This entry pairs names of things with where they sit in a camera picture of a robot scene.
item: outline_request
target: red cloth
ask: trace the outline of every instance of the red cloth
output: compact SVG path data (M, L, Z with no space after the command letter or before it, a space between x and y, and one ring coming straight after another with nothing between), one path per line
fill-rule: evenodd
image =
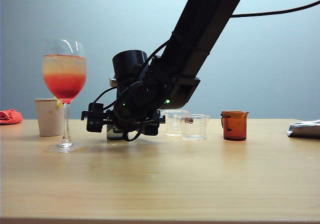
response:
M0 125L16 124L22 120L21 113L14 109L0 111Z

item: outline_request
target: amber beaker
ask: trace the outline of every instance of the amber beaker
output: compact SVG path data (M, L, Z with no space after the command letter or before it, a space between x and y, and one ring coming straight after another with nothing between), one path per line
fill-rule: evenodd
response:
M221 124L223 138L231 141L243 141L247 138L247 118L249 112L222 111Z

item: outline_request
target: gray wall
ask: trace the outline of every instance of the gray wall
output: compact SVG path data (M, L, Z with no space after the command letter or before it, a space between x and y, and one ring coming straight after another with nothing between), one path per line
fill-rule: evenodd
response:
M108 88L112 57L150 54L167 40L187 0L1 0L1 109L35 118L34 98L51 94L42 79L50 37L80 40L87 81L71 117ZM235 13L269 11L316 0L241 0ZM251 118L320 118L320 6L290 14L231 19L198 77L185 109L217 118L221 110ZM105 104L114 100L107 95Z

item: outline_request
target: clear plastic cup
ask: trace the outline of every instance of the clear plastic cup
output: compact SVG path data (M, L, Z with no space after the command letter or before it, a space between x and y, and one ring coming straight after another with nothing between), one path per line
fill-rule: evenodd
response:
M181 109L168 109L162 114L165 115L165 134L172 137L182 136L181 118L188 117L190 112Z
M190 114L181 118L182 139L204 140L207 138L207 123L210 119L206 114Z

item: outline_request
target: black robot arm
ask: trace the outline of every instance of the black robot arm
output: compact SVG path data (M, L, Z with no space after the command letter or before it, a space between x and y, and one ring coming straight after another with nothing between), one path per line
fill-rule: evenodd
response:
M188 0L162 56L149 57L150 65L143 51L117 54L112 60L118 86L114 109L97 111L91 104L81 117L88 117L87 130L94 131L91 116L100 116L99 125L115 125L126 135L134 130L156 135L165 121L158 109L181 108L189 101L200 82L196 75L239 1Z

